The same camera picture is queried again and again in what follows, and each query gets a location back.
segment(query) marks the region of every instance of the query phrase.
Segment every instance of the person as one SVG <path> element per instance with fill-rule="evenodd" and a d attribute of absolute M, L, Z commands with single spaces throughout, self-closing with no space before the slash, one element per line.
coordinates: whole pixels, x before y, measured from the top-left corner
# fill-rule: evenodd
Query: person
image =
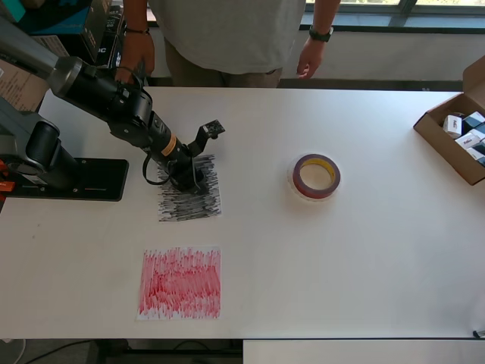
<path fill-rule="evenodd" d="M 340 0 L 315 0 L 314 20 L 296 73 L 313 76 Z M 175 86 L 277 87 L 299 29 L 305 0 L 151 0 Z M 155 68 L 146 0 L 124 0 L 127 34 L 117 79 Z"/>

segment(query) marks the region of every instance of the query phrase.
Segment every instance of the white tabletop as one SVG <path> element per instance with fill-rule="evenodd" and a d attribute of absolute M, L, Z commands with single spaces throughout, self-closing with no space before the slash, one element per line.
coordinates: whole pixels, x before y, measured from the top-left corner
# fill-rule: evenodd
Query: white tabletop
<path fill-rule="evenodd" d="M 478 340 L 244 340 L 244 364 L 483 364 Z"/>
<path fill-rule="evenodd" d="M 41 116 L 73 156 L 130 162 L 120 202 L 8 199 L 0 214 L 0 337 L 469 337 L 485 327 L 485 190 L 412 130 L 451 93 L 149 88 L 183 142 L 210 141 L 222 216 L 158 223 L 141 150 L 48 94 Z M 321 206 L 286 170 L 330 156 Z M 144 249 L 219 246 L 216 320 L 137 322 Z"/>

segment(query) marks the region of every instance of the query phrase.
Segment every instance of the gray t-shirt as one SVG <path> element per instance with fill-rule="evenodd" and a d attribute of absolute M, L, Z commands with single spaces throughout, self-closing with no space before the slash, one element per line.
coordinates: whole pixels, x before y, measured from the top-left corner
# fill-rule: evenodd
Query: gray t-shirt
<path fill-rule="evenodd" d="M 193 64 L 269 72 L 289 57 L 305 0 L 150 0 L 164 36 Z"/>

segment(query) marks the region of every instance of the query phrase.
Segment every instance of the adhesive tape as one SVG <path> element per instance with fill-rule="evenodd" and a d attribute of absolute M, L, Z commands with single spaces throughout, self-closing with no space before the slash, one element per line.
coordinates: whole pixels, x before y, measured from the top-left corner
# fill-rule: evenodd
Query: adhesive tape
<path fill-rule="evenodd" d="M 330 175 L 330 184 L 325 188 L 315 189 L 302 179 L 302 168 L 307 165 L 318 165 Z M 288 181 L 293 191 L 303 199 L 319 202 L 324 201 L 335 192 L 340 184 L 340 170 L 330 158 L 320 154 L 307 154 L 293 162 L 288 171 Z"/>

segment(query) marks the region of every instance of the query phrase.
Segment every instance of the red scribbles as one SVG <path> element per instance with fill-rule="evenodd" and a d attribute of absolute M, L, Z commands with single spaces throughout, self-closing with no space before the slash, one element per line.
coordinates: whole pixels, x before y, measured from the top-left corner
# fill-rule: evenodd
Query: red scribbles
<path fill-rule="evenodd" d="M 216 319 L 220 313 L 219 248 L 145 251 L 138 319 Z"/>

